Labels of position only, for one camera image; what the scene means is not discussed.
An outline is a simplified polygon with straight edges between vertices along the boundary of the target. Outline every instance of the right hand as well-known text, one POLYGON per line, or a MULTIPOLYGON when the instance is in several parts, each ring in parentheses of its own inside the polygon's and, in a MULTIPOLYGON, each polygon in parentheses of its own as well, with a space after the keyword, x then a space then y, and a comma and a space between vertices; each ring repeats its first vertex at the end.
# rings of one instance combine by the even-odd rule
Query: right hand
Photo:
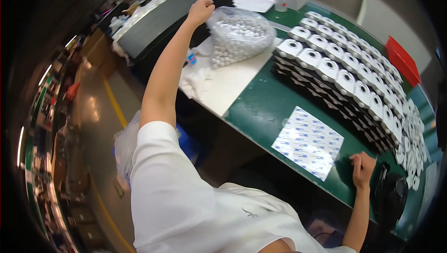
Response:
POLYGON ((376 166, 376 160, 363 151, 352 155, 349 159, 352 160, 352 165, 354 165, 352 181, 357 191, 369 191, 369 181, 376 166))
POLYGON ((186 18, 187 23, 191 24, 194 29, 202 25, 213 14, 215 5, 213 0, 198 0, 195 2, 186 18))

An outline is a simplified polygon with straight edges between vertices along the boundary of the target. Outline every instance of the worker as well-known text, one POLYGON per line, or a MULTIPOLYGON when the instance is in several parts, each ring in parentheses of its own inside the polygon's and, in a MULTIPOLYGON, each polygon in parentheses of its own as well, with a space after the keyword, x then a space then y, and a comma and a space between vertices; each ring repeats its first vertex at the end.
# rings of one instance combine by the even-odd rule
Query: worker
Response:
POLYGON ((376 164, 366 153, 350 157, 357 193, 342 246, 325 249, 307 233, 289 204, 234 183, 213 188, 180 149, 175 100, 182 66, 193 32, 214 9, 211 0, 191 6, 155 64, 144 93, 131 173, 137 252, 359 252, 368 227, 369 181, 376 164))

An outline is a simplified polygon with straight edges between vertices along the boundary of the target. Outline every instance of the adhesive sticker sheet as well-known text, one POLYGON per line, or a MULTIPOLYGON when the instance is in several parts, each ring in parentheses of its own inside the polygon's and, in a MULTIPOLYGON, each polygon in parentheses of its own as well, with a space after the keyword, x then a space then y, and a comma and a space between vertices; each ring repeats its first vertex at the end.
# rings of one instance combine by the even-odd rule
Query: adhesive sticker sheet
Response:
POLYGON ((344 137, 296 106, 272 148, 325 181, 344 137))

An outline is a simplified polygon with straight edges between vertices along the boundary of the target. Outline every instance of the stack of paper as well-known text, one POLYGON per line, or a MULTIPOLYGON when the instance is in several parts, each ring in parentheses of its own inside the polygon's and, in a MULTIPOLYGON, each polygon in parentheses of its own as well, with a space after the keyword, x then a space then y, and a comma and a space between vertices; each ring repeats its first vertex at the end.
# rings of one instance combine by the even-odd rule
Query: stack of paper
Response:
POLYGON ((273 6, 274 0, 233 0, 237 8, 265 13, 273 6))
POLYGON ((339 133, 297 106, 272 148, 325 181, 343 140, 339 133))

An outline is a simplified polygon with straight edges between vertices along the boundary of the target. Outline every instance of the plastic bottle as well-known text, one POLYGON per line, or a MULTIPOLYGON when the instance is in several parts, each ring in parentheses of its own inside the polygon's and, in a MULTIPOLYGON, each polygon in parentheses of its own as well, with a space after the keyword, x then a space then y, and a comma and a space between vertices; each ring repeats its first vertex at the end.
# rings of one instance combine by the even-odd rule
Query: plastic bottle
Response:
POLYGON ((190 48, 188 48, 188 52, 186 53, 186 61, 191 65, 197 63, 197 59, 195 58, 195 55, 190 48))
POLYGON ((278 11, 278 12, 285 12, 285 11, 287 11, 286 0, 276 0, 275 10, 278 11))

